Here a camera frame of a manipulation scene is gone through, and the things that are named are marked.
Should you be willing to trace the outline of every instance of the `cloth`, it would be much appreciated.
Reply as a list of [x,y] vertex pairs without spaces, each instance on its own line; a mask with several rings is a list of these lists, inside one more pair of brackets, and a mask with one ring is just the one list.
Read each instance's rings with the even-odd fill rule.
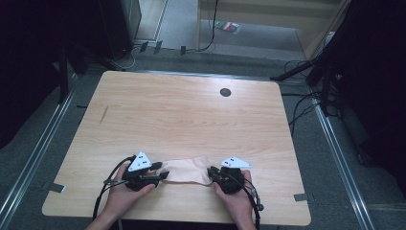
[[156,174],[169,172],[166,181],[182,183],[198,183],[201,185],[210,185],[212,180],[207,174],[207,169],[212,164],[206,156],[199,156],[192,159],[170,160],[162,163],[161,169]]

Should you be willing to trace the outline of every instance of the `floor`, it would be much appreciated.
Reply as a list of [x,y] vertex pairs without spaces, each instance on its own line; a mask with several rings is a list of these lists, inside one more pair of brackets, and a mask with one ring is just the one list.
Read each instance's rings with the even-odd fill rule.
[[[137,52],[119,61],[121,65],[135,63],[128,71],[238,75],[267,81],[270,76],[277,76],[296,66],[298,61],[305,59],[294,30],[245,24],[240,25],[238,34],[216,30],[214,44],[204,54],[193,53],[180,56],[181,46],[187,46],[188,49],[195,46],[196,1],[169,0],[167,5],[163,4],[162,0],[155,1],[158,1],[156,4],[160,6],[166,6],[161,26],[157,27],[158,30],[153,33],[139,39],[140,43],[149,40],[150,46],[152,46],[150,49],[144,53],[139,53],[137,49]],[[201,46],[203,47],[209,43],[212,36],[210,27],[212,22],[202,21],[201,23]],[[154,55],[152,53],[154,41],[158,40],[163,41],[162,47],[167,50],[163,49],[158,55]],[[76,88],[72,104],[66,108],[66,115],[62,118],[63,122],[60,123],[52,141],[47,146],[43,159],[39,159],[38,166],[35,168],[36,173],[30,175],[33,182],[30,187],[25,188],[27,192],[24,197],[20,197],[20,208],[13,210],[15,218],[10,220],[9,229],[28,227],[32,229],[78,229],[83,228],[89,222],[87,218],[44,217],[40,208],[46,192],[42,191],[40,187],[44,181],[53,181],[55,178],[60,163],[63,161],[63,152],[69,148],[80,117],[85,112],[85,109],[77,105],[88,104],[103,71],[105,70],[96,65],[96,67],[90,68],[86,75],[86,77],[92,76],[92,78],[80,77],[80,84]],[[294,80],[282,83],[282,93],[308,92],[309,89],[304,85],[304,79],[304,76],[298,75]],[[50,95],[30,118],[28,124],[18,133],[11,145],[0,149],[0,172],[7,175],[2,178],[0,185],[1,197],[7,196],[11,185],[24,170],[25,162],[29,159],[44,128],[52,118],[57,93],[56,90]],[[297,98],[283,97],[289,121],[292,120],[293,108],[297,101]],[[360,165],[355,147],[344,124],[339,119],[332,117],[328,118],[328,123],[334,130],[333,136],[337,138],[339,149],[345,157],[355,184],[367,205],[374,227],[360,227],[362,225],[350,202],[348,188],[343,183],[340,167],[337,167],[337,160],[331,152],[331,144],[327,141],[318,113],[312,111],[297,123],[293,138],[304,188],[309,195],[314,197],[308,201],[312,223],[307,227],[280,226],[278,229],[404,229],[406,226],[406,200],[396,187],[394,178],[380,168],[367,168]],[[177,226],[177,229],[188,227],[190,226]],[[277,226],[264,226],[263,229],[277,229]]]

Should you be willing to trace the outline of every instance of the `human hand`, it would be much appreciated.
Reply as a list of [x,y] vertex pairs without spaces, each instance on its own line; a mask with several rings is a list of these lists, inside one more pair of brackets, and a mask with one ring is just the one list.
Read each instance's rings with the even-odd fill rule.
[[[127,164],[120,166],[114,180],[118,181],[123,178],[127,166]],[[145,186],[139,192],[135,192],[128,189],[125,184],[111,187],[104,209],[86,229],[109,229],[114,221],[124,215],[139,198],[145,196],[154,188],[155,185],[150,184]]]
[[[242,171],[244,178],[250,182],[251,173],[249,171]],[[251,184],[245,180],[244,186],[251,188]],[[231,218],[237,225],[239,230],[253,230],[256,229],[253,219],[253,206],[248,195],[244,190],[240,190],[235,194],[227,195],[221,190],[221,187],[215,182],[214,183],[215,193],[223,200],[227,211],[229,212]]]

